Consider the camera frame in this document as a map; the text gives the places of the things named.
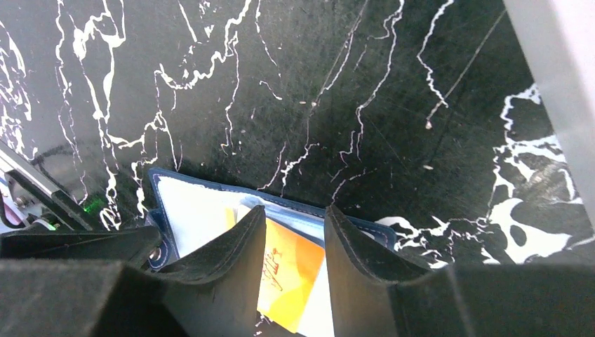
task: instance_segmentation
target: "black countertop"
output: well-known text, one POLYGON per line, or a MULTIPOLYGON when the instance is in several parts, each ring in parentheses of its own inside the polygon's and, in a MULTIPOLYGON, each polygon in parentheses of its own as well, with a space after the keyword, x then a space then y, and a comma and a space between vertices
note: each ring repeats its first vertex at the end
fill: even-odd
POLYGON ((431 267, 594 260, 501 1, 22 0, 0 22, 2 140, 110 229, 156 206, 160 166, 335 203, 431 267))

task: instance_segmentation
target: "white marble vein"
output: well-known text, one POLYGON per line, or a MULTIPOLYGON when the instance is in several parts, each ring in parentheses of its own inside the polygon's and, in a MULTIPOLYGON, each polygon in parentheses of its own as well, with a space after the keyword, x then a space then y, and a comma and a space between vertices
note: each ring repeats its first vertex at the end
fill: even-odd
POLYGON ((269 57, 269 60, 271 60, 271 62, 277 68, 277 76, 279 76, 279 78, 281 78, 281 70, 279 70, 279 65, 277 64, 277 62, 271 56, 271 53, 269 52, 269 47, 267 46, 267 42, 265 42, 265 39, 262 37, 262 34, 260 33, 260 25, 258 23, 258 19, 262 15, 262 13, 260 12, 260 3, 261 3, 261 1, 262 0, 258 0, 258 5, 256 6, 256 15, 254 17, 254 24, 256 25, 256 32, 258 33, 258 36, 260 37, 260 41, 262 42, 262 45, 265 47, 265 52, 267 53, 267 56, 269 57))
POLYGON ((223 152, 225 152, 224 147, 229 147, 229 146, 233 147, 234 146, 234 139, 233 139, 234 124, 232 123, 232 119, 229 117, 229 110, 232 108, 232 106, 236 102, 236 93, 238 92, 238 88, 240 87, 240 70, 239 70, 240 60, 239 60, 238 52, 236 51, 236 45, 238 44, 238 32, 235 32, 235 35, 232 38, 231 43, 232 43, 232 50, 234 52, 234 55, 236 56, 236 81, 235 81, 236 86, 234 87, 234 92, 232 94, 231 101, 225 107, 225 118, 227 119, 227 122, 229 123, 229 127, 225 128, 225 137, 227 139, 227 142, 225 144, 221 144, 221 148, 222 148, 223 152))
POLYGON ((357 30, 357 27, 359 26, 359 24, 361 22, 363 13, 368 5, 368 1, 369 0, 366 0, 363 3, 354 24, 352 25, 351 29, 347 33, 347 38, 345 39, 345 41, 342 45, 341 51, 337 54, 337 57, 335 58, 333 65, 330 67, 330 69, 326 75, 326 78, 322 84, 319 94, 311 102, 311 108, 309 111, 308 118, 306 120, 306 142, 304 144, 304 154, 299 156, 296 160, 285 162, 285 168, 283 170, 281 170, 281 172, 283 173, 283 177, 281 179, 281 182, 283 183, 283 187, 281 189, 281 196, 283 196, 283 191, 285 189, 285 186, 287 185, 287 176, 291 172, 291 170, 293 170, 294 167, 298 166, 303 160, 305 160, 309 156, 310 149, 313 146, 320 145, 319 143, 310 143, 310 117, 312 117, 314 115, 316 107, 318 106, 318 103, 320 102, 321 96, 324 94, 325 91, 327 91, 333 87, 333 85, 335 84, 335 82, 337 81, 337 79, 343 72, 343 69, 345 67, 347 60, 349 59, 349 55, 351 52, 351 47, 352 47, 352 43, 353 43, 353 39, 354 39, 354 33, 357 30), (337 67, 337 64, 339 63, 339 60, 341 59, 342 55, 343 55, 343 61, 341 62, 337 72, 335 72, 335 68, 337 67))
POLYGON ((0 98, 3 106, 0 117, 0 136, 16 153, 33 160, 37 147, 25 149, 22 139, 22 120, 32 120, 32 108, 25 86, 27 69, 17 44, 0 21, 0 98))
MULTIPOLYGON (((466 218, 452 218, 446 222, 433 216, 433 219, 438 227, 419 229, 411 225, 409 221, 402 217, 393 216, 380 219, 377 221, 379 224, 398 224, 403 229, 411 231, 411 234, 404 234, 403 232, 397 231, 397 235, 400 238, 395 245, 395 250, 398 251, 407 247, 423 248, 425 250, 423 255, 430 255, 435 260, 434 263, 430 263, 430 267, 443 267, 444 265, 447 265, 448 261, 453 258, 452 248, 455 244, 453 241, 454 238, 457 237, 458 239, 466 240, 472 239, 481 243, 482 241, 478 238, 480 234, 490 235, 486 229, 486 223, 495 224, 500 227, 507 238, 507 247, 504 249, 504 252, 515 263, 524 263, 532 256, 547 257, 558 251, 562 251, 564 249, 573 249, 576 246, 595 241, 595 236, 593 236, 592 238, 582 240, 576 244, 573 244, 572 246, 567 246, 568 240, 571 238, 570 234, 565 232, 548 233, 532 226, 531 224, 520 223, 519 221, 512 218, 512 211, 514 207, 526 201, 515 196, 514 192, 516 190, 516 186, 512 181, 509 181, 504 176, 502 176, 501 163, 505 163, 506 165, 510 165, 512 168, 515 168, 516 172, 527 180, 534 178, 533 174, 535 171, 532 170, 525 162, 523 162, 521 157, 522 154, 533 154, 535 156, 548 158, 558 163, 566 163, 566 158, 562 154, 558 140, 554 135, 538 138, 535 140, 514 140, 511 138, 510 133, 514 125, 514 120, 511 116, 509 116, 509 113, 514 109, 514 102, 517 100, 529 101, 536 105, 541 104, 541 98, 537 86, 533 84, 530 88, 527 88, 521 93, 508 95, 504 99, 504 107, 500 113, 500 118, 504 121, 504 144, 493 148, 495 153, 495 157, 493 159, 493 172, 495 179, 490 199, 486 204, 486 216, 477 218, 476 220, 469 220, 466 218), (506 189, 507 199, 494 204, 494 196, 496 189, 499 186, 503 186, 506 189), (476 229, 476 232, 460 233, 456 230, 448 230, 451 222, 454 220, 471 223, 476 229), (519 245, 514 241, 514 238, 511 234, 511 228, 513 225, 519 227, 525 232, 527 237, 525 244, 519 245), (432 243, 426 239, 426 237, 442 237, 445 235, 445 233, 448 233, 448 239, 450 242, 449 247, 446 249, 450 252, 449 256, 442 256, 439 251, 432 248, 432 243)), ((568 171, 566 169, 563 169, 562 171, 565 173, 566 187, 568 189, 568 200, 563 200, 562 202, 569 204, 581 204, 582 200, 575 191, 573 182, 568 175, 568 171)), ((552 203, 556 202, 561 201, 558 199, 552 200, 552 203)), ((485 249, 482 249, 481 254, 486 258, 484 260, 485 263, 498 263, 498 261, 496 261, 485 249)))
POLYGON ((186 15, 186 10, 184 9, 184 6, 182 6, 182 4, 179 1, 178 1, 178 5, 180 6, 180 12, 182 12, 184 21, 186 21, 186 26, 188 26, 188 31, 190 32, 190 35, 192 36, 192 41, 198 42, 198 40, 196 39, 196 33, 194 32, 194 28, 192 28, 190 21, 188 21, 188 15, 186 15))
POLYGON ((260 81, 260 82, 258 82, 258 85, 259 85, 259 86, 261 86, 261 85, 263 85, 263 84, 264 84, 265 86, 267 86, 267 88, 268 88, 268 89, 269 89, 269 91, 270 91, 270 92, 273 94, 273 97, 275 97, 275 99, 276 99, 276 100, 283 100, 283 98, 282 98, 282 97, 280 97, 280 96, 278 96, 277 94, 275 94, 275 92, 273 91, 273 89, 271 89, 271 86, 268 84, 268 82, 266 82, 266 81, 260 81))
POLYGON ((335 188, 335 191, 333 192, 333 195, 330 197, 331 200, 333 201, 332 204, 334 204, 337 201, 337 195, 339 194, 339 191, 341 190, 341 187, 343 187, 343 185, 345 185, 345 183, 347 183, 348 181, 353 181, 357 178, 363 177, 368 173, 372 173, 374 171, 376 171, 377 169, 373 169, 372 171, 366 171, 366 169, 363 169, 363 172, 360 174, 356 174, 355 176, 343 179, 343 181, 341 181, 341 183, 339 183, 339 185, 337 186, 337 188, 335 188))
POLYGON ((64 74, 65 64, 61 56, 62 46, 65 42, 65 32, 62 28, 62 25, 60 24, 63 7, 64 2, 59 0, 58 16, 55 19, 55 24, 58 31, 60 32, 60 40, 55 47, 55 56, 60 64, 56 67, 56 79, 58 80, 58 86, 60 87, 60 92, 62 93, 64 107, 58 112, 58 121, 60 122, 62 134, 72 149, 72 165, 83 186, 83 197, 80 200, 77 200, 77 202, 78 204, 83 204, 87 200, 89 193, 87 190, 87 185, 85 184, 86 170, 80 168, 80 165, 83 164, 83 159, 81 158, 79 144, 76 141, 76 134, 74 132, 74 117, 72 116, 72 106, 70 105, 70 100, 72 99, 72 83, 66 79, 66 75, 64 74))
POLYGON ((453 85, 448 89, 448 91, 446 92, 446 94, 444 95, 444 97, 440 101, 438 101, 436 103, 436 105, 432 108, 432 110, 430 111, 429 115, 426 117, 426 129, 431 129, 432 128, 432 122, 431 122, 432 117, 434 116, 434 114, 436 114, 436 112, 438 111, 438 109, 442 105, 444 105, 444 103, 446 103, 446 98, 448 98, 448 96, 450 96, 451 93, 453 93, 453 91, 455 90, 455 88, 457 88, 457 86, 459 85, 459 83, 461 83, 461 80, 463 79, 463 77, 465 76, 465 74, 469 71, 469 68, 471 68, 471 65, 473 64, 473 62, 477 58, 477 55, 479 55, 479 52, 481 51, 481 49, 483 48, 483 46, 486 44, 487 40, 490 38, 490 36, 492 35, 492 33, 494 32, 494 30, 498 26, 498 23, 500 23, 500 21, 502 20, 502 18, 504 17, 505 14, 506 14, 506 10, 502 11, 500 13, 500 15, 496 18, 496 21, 492 24, 492 27, 490 27, 490 29, 488 30, 488 33, 483 37, 483 39, 481 40, 481 42, 479 43, 479 45, 475 49, 475 51, 473 53, 473 56, 469 59, 469 62, 465 65, 463 71, 459 74, 459 77, 456 79, 455 83, 453 83, 453 85))
POLYGON ((112 140, 114 145, 117 145, 117 147, 119 149, 123 149, 123 148, 127 148, 127 147, 134 147, 137 144, 139 144, 141 146, 141 150, 140 150, 141 158, 137 161, 134 161, 131 164, 131 171, 133 173, 132 178, 135 181, 135 183, 137 184, 137 190, 136 190, 137 205, 136 205, 136 208, 137 208, 140 216, 145 216, 146 212, 147 212, 147 208, 143 204, 143 201, 145 200, 145 191, 142 188, 143 173, 142 173, 142 171, 140 171, 140 169, 145 165, 154 164, 157 161, 157 159, 159 158, 159 146, 158 146, 158 141, 157 141, 158 140, 157 131, 163 132, 169 137, 169 143, 170 143, 170 147, 171 147, 172 158, 174 161, 174 167, 176 170, 179 170, 180 165, 182 163, 182 157, 181 157, 182 149, 180 148, 180 160, 178 161, 176 158, 174 145, 173 145, 173 139, 171 138, 171 132, 168 127, 167 120, 163 116, 163 112, 161 111, 159 106, 158 106, 157 113, 155 114, 155 118, 153 119, 153 121, 145 124, 144 132, 138 139, 133 140, 133 141, 127 141, 123 138, 110 136, 110 139, 112 140), (147 137, 147 132, 151 132, 152 136, 154 136, 154 139, 155 139, 154 143, 151 144, 152 148, 150 151, 147 150, 147 144, 145 142, 146 137, 147 137))
POLYGON ((275 181, 275 179, 277 179, 277 175, 279 174, 279 171, 281 170, 281 159, 283 158, 283 152, 285 152, 285 148, 287 147, 287 142, 283 142, 283 148, 281 148, 281 151, 279 152, 279 156, 277 157, 277 170, 275 170, 275 174, 273 175, 273 178, 271 178, 271 180, 266 183, 264 186, 259 187, 257 190, 262 191, 262 190, 266 190, 267 188, 269 188, 275 181))
MULTIPOLYGON (((120 47, 126 40, 126 29, 124 23, 124 10, 123 1, 120 0, 117 4, 110 3, 108 5, 107 0, 103 0, 103 12, 99 16, 90 15, 88 21, 85 23, 83 29, 77 27, 74 24, 74 20, 71 18, 73 26, 75 26, 73 35, 74 40, 72 42, 72 48, 74 54, 79 59, 80 66, 85 69, 84 60, 87 57, 93 57, 93 55, 87 55, 87 42, 89 39, 102 39, 107 44, 107 51, 109 51, 109 70, 103 75, 101 83, 93 83, 87 74, 83 71, 82 75, 86 79, 89 93, 94 108, 93 118, 97 121, 98 134, 100 137, 100 145, 103 153, 103 163, 105 170, 108 175, 107 187, 105 189, 105 198, 107 200, 107 206, 100 211, 100 218, 103 225, 109 230, 112 228, 119 229, 121 225, 121 216, 118 210, 117 195, 116 191, 116 175, 119 171, 119 165, 114 152, 114 146, 109 137, 109 118, 111 117, 111 106, 112 101, 110 100, 112 94, 112 84, 114 80, 115 59, 114 49, 120 47), (112 17, 113 11, 121 11, 121 21, 116 22, 112 17), (108 28, 113 28, 115 33, 110 34, 106 32, 108 28), (105 101, 100 101, 97 95, 97 88, 102 91, 105 101)), ((56 18, 57 25, 60 24, 60 15, 64 10, 65 4, 62 0, 58 0, 58 17, 56 18)))
MULTIPOLYGON (((384 30, 386 32, 385 35, 383 35, 381 37, 369 37, 368 38, 368 39, 374 39, 374 40, 383 40, 383 39, 387 39, 390 36, 392 36, 392 42, 391 42, 391 46, 390 46, 390 50, 389 50, 389 55, 387 58, 387 64, 386 64, 386 68, 385 68, 386 72, 384 73, 382 78, 378 81, 378 83, 375 85, 374 89, 370 93, 370 96, 368 96, 368 99, 365 102, 361 103, 355 110, 355 115, 356 115, 357 121, 360 126, 359 131, 351 132, 351 141, 349 142, 349 150, 339 151, 339 157, 345 164, 345 167, 348 166, 347 162, 345 161, 345 157, 353 154, 354 151, 356 153, 357 158, 360 159, 359 152, 361 149, 361 141, 363 139, 363 132, 364 132, 364 125, 363 125, 363 121, 361 119, 361 113, 364 109, 366 109, 374 101, 374 99, 376 99, 376 95, 377 95, 378 91, 382 88, 382 85, 386 82, 388 76, 390 75, 390 72, 392 70, 393 54, 394 54, 394 51, 396 48, 396 41, 397 41, 395 25, 397 24, 398 21, 400 21, 403 18, 403 7, 404 6, 405 6, 405 1, 400 0, 399 7, 397 8, 397 10, 394 11, 391 15, 389 15, 382 21, 382 27, 384 28, 384 30)), ((333 202, 335 202, 335 198, 336 198, 338 190, 342 187, 343 184, 345 184, 345 182, 346 181, 343 180, 340 183, 339 187, 337 187, 335 193, 333 193, 333 195, 331 196, 331 199, 333 200, 333 202)))
POLYGON ((438 97, 440 103, 445 107, 448 107, 448 103, 444 100, 444 96, 442 95, 440 90, 437 89, 434 85, 434 78, 432 76, 434 70, 426 62, 424 62, 424 60, 422 59, 422 54, 426 50, 429 38, 434 34, 434 29, 436 29, 436 22, 445 13, 446 8, 452 5, 453 3, 455 3, 455 0, 447 0, 444 4, 442 4, 442 6, 440 6, 440 8, 438 8, 438 11, 436 12, 436 14, 434 14, 434 17, 432 18, 432 21, 429 24, 429 30, 426 36, 424 37, 422 48, 416 55, 417 60, 427 71, 426 82, 428 83, 429 90, 432 91, 438 97))
MULTIPOLYGON (((220 64, 225 63, 225 61, 227 60, 228 57, 231 56, 235 56, 235 52, 234 52, 234 47, 235 45, 234 40, 237 40, 237 32, 233 33, 233 36, 229 36, 230 35, 230 29, 232 25, 240 25, 242 23, 242 20, 246 17, 246 14, 248 12, 248 9, 250 8, 250 3, 252 2, 252 0, 246 0, 246 2, 243 5, 243 8, 241 9, 241 12, 238 14, 237 18, 230 18, 227 20, 227 22, 225 23, 224 26, 224 32, 225 32, 225 37, 222 41, 223 44, 223 54, 220 51, 215 51, 212 56, 210 57, 210 67, 208 69, 207 72, 200 72, 198 69, 192 70, 191 72, 189 72, 190 74, 192 74, 192 78, 189 79, 189 77, 187 77, 189 80, 184 80, 181 83, 178 83, 178 81, 174 80, 174 78, 172 78, 172 76, 170 76, 165 69, 163 68, 163 65, 159 65, 159 74, 161 75, 161 77, 163 78, 163 80, 167 83, 167 85, 175 90, 188 90, 188 89, 192 89, 194 88, 194 86, 198 83, 199 80, 201 79, 210 79, 213 76, 213 73, 215 72, 215 66, 217 64, 217 61, 220 64)), ((193 46, 189 47, 189 54, 192 54, 192 49, 193 46)))

